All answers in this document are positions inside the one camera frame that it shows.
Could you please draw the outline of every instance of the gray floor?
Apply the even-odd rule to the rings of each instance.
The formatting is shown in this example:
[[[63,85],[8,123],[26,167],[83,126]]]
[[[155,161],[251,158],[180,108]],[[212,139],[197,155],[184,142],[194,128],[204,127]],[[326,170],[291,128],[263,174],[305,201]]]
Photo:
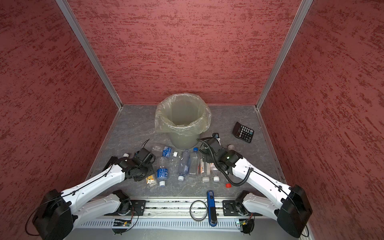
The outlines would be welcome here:
[[[235,145],[235,150],[247,158],[254,166],[271,177],[277,178],[275,165],[267,149],[254,107],[210,106],[210,109],[212,112],[212,122],[208,131],[201,134],[201,137],[211,136],[213,132],[218,132],[223,146]],[[153,105],[124,106],[102,158],[93,166],[91,176],[100,173],[111,156],[122,157],[124,153],[132,156],[132,153],[138,151],[142,143],[148,138],[150,138],[146,145],[148,150],[152,149],[154,143],[163,143],[171,146],[167,134],[154,132],[155,110],[156,106]],[[255,130],[251,143],[246,143],[232,135],[233,126],[237,121]],[[236,197],[242,190],[248,190],[254,194],[261,195],[248,183],[240,187],[226,188],[225,184],[227,181],[223,175],[220,175],[219,182],[213,182],[211,179],[209,183],[203,183],[201,178],[186,178],[183,182],[178,181],[176,174],[177,163],[177,160],[169,162],[169,179],[166,187],[160,188],[157,185],[156,187],[148,188],[144,180],[134,182],[133,179],[127,179],[100,195],[106,196],[118,189],[133,197],[204,197],[208,190],[213,190],[216,197]],[[240,179],[234,176],[231,178],[236,182],[240,181]]]

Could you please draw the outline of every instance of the robotic arm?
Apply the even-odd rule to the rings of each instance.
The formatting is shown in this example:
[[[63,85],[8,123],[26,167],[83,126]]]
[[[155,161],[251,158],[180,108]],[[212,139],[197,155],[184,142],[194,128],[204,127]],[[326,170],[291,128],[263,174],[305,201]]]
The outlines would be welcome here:
[[[279,225],[290,235],[299,238],[303,232],[312,208],[308,197],[300,186],[290,187],[277,181],[250,164],[241,154],[234,150],[226,151],[216,138],[200,139],[204,142],[210,161],[224,174],[243,179],[259,190],[265,197],[243,191],[236,199],[236,209],[242,215],[259,213],[277,220]]]
[[[130,198],[121,190],[105,198],[89,201],[125,179],[141,181],[154,174],[152,159],[154,156],[145,148],[136,152],[132,159],[128,155],[120,159],[111,157],[100,174],[61,193],[56,189],[49,191],[32,219],[41,238],[62,240],[74,228],[96,217],[132,210]]]
[[[259,213],[277,220],[290,235],[300,237],[312,208],[305,191],[295,185],[290,187],[273,179],[250,164],[241,154],[224,149],[216,138],[199,139],[204,142],[204,154],[210,156],[207,162],[215,166],[229,179],[228,174],[243,179],[239,186],[248,182],[266,197],[259,197],[243,191],[236,199],[236,209],[241,215]],[[154,174],[151,159],[154,156],[145,148],[135,153],[132,159],[124,156],[111,157],[103,171],[91,179],[66,189],[61,193],[48,192],[32,220],[43,240],[62,240],[74,228],[104,214],[116,211],[128,212],[132,208],[130,198],[121,190],[109,196],[92,201],[109,187],[133,178],[140,181]]]

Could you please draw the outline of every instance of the metal corner post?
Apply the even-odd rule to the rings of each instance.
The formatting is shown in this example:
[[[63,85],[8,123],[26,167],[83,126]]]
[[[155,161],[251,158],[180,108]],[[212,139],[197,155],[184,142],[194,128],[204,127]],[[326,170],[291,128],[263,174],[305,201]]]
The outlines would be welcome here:
[[[293,40],[295,39],[297,32],[300,29],[301,24],[303,23],[303,20],[305,18],[305,15],[307,14],[310,6],[312,4],[312,0],[303,0],[299,6],[299,9],[297,10],[296,16],[293,19],[292,25],[288,31],[288,34],[285,38],[285,41],[283,43],[283,46],[281,47],[281,50],[279,52],[279,55],[277,56],[277,59],[275,61],[275,64],[272,67],[271,73],[264,85],[264,88],[260,94],[260,97],[256,103],[256,109],[259,111],[261,109],[261,106],[263,105],[263,102],[273,84],[273,81],[275,80],[275,77],[277,73],[280,70],[281,65],[283,64],[283,61],[291,48],[291,45],[293,43]]]
[[[116,90],[113,87],[111,81],[109,80],[106,72],[104,71],[103,66],[101,65],[99,59],[97,58],[96,53],[93,51],[87,37],[85,36],[83,30],[81,29],[80,24],[78,23],[75,15],[73,14],[67,0],[56,0],[56,3],[59,5],[62,13],[64,14],[64,17],[67,19],[69,25],[71,26],[80,44],[83,46],[84,51],[86,52],[89,59],[91,60],[91,63],[93,64],[94,68],[99,74],[109,94],[113,98],[113,101],[115,101],[117,107],[121,109],[123,104],[118,94],[116,93]]]

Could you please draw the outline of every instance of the plastic bottle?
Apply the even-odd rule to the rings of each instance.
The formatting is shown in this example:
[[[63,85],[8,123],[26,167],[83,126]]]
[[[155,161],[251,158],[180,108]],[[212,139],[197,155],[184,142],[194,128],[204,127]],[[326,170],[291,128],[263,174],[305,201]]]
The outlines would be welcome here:
[[[166,157],[159,157],[157,160],[157,180],[159,181],[160,187],[165,187],[166,180],[168,179],[168,168]]]
[[[178,169],[179,177],[177,179],[179,181],[184,181],[185,176],[188,174],[189,156],[190,156],[189,150],[184,150],[181,155],[179,169]]]
[[[228,145],[228,150],[235,150],[235,146],[234,145]],[[226,188],[231,188],[232,185],[228,182],[227,180],[227,184],[225,185]]]
[[[179,152],[174,151],[171,147],[165,146],[160,143],[155,143],[155,145],[152,147],[152,153],[159,157],[177,157]]]
[[[211,175],[210,165],[207,162],[203,162],[203,158],[200,159],[200,175],[203,182],[209,182],[209,176]]]
[[[199,163],[200,163],[200,158],[199,158],[199,149],[195,147],[193,149],[193,152],[191,153],[189,157],[189,177],[197,177],[197,174],[199,173]]]
[[[210,168],[211,168],[211,175],[213,175],[213,177],[214,177],[214,182],[220,181],[220,178],[218,176],[218,173],[220,171],[216,168],[215,164],[210,163]]]

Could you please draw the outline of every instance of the bottle label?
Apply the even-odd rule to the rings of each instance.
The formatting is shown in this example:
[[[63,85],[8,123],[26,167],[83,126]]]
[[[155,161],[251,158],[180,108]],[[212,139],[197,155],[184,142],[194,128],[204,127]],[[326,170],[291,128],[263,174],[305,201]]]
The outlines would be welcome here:
[[[168,177],[168,169],[166,168],[159,168],[157,170],[157,178],[167,178]]]
[[[200,173],[201,173],[201,174],[204,173],[204,162],[203,162],[203,159],[202,159],[202,158],[200,159]]]
[[[163,150],[163,157],[169,157],[171,152],[172,152],[172,148],[165,146]]]

